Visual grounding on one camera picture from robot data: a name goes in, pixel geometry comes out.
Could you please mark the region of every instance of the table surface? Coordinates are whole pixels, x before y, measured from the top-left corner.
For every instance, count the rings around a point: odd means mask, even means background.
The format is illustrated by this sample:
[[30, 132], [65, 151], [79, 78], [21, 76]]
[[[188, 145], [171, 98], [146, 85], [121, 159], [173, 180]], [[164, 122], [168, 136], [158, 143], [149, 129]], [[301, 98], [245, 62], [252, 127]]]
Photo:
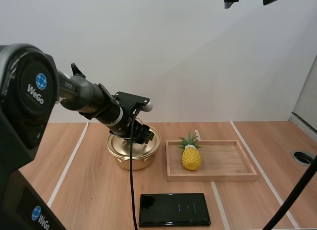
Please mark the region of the table surface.
[[[148, 125], [160, 133], [161, 145], [149, 167], [133, 172], [137, 217], [141, 193], [199, 192], [205, 194], [211, 218], [210, 227], [164, 229], [262, 229], [307, 169], [297, 163], [290, 152], [305, 150], [317, 154], [317, 144], [290, 121]], [[35, 160], [20, 169], [45, 202], [49, 201], [85, 126], [86, 123], [49, 123]], [[177, 140], [178, 136], [187, 135], [189, 130], [198, 130], [202, 140], [238, 140], [259, 179], [246, 182], [167, 182], [165, 141]], [[104, 125], [88, 124], [53, 200], [51, 209], [67, 229], [134, 229], [129, 172], [118, 167], [107, 150], [108, 135]], [[316, 216], [317, 176], [314, 176], [290, 213], [275, 228], [317, 228]]]

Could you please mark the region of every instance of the wooden tray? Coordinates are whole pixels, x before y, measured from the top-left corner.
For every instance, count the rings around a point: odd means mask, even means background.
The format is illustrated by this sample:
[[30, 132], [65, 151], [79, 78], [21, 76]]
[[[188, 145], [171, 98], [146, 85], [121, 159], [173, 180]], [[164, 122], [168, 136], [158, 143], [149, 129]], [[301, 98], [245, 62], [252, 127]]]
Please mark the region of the wooden tray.
[[202, 165], [183, 167], [180, 141], [166, 141], [167, 181], [254, 181], [258, 175], [237, 140], [199, 141]]

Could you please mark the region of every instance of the pineapple toy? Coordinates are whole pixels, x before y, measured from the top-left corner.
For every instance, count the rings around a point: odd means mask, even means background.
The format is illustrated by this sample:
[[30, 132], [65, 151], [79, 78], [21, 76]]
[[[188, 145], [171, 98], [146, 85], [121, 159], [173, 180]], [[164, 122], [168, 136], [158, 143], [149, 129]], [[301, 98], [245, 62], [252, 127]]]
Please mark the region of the pineapple toy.
[[188, 140], [184, 137], [179, 138], [182, 139], [179, 148], [184, 149], [182, 154], [183, 166], [191, 171], [197, 170], [202, 164], [202, 158], [197, 150], [197, 148], [201, 147], [197, 144], [198, 140], [195, 140], [197, 136], [191, 136], [189, 132]]

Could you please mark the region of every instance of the pineapple leaves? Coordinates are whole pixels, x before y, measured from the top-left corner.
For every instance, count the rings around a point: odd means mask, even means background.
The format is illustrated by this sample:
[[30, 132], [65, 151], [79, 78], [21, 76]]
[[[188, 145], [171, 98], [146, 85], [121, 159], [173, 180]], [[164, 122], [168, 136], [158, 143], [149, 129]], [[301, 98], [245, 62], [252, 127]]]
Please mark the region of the pineapple leaves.
[[196, 148], [201, 148], [201, 147], [197, 144], [198, 140], [197, 140], [196, 138], [198, 138], [198, 137], [196, 136], [196, 133], [193, 134], [193, 135], [191, 135], [191, 133], [190, 133], [190, 131], [189, 131], [189, 133], [188, 133], [188, 139], [186, 139], [186, 138], [184, 138], [184, 137], [179, 137], [179, 138], [182, 140], [182, 142], [180, 143], [180, 146], [179, 146], [179, 148], [181, 148], [181, 149], [185, 149], [187, 145], [193, 145], [193, 146], [195, 146]]
[[183, 140], [183, 142], [181, 142], [181, 144], [185, 144], [185, 146], [188, 145], [188, 141], [186, 140], [185, 137], [179, 137], [179, 138]]

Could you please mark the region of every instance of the black phone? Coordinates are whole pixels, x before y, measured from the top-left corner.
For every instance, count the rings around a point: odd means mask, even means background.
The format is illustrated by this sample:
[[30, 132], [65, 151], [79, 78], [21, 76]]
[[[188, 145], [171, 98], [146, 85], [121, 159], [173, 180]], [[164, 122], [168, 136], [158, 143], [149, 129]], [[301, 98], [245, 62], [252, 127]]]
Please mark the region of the black phone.
[[205, 196], [191, 194], [141, 194], [139, 226], [209, 226]]

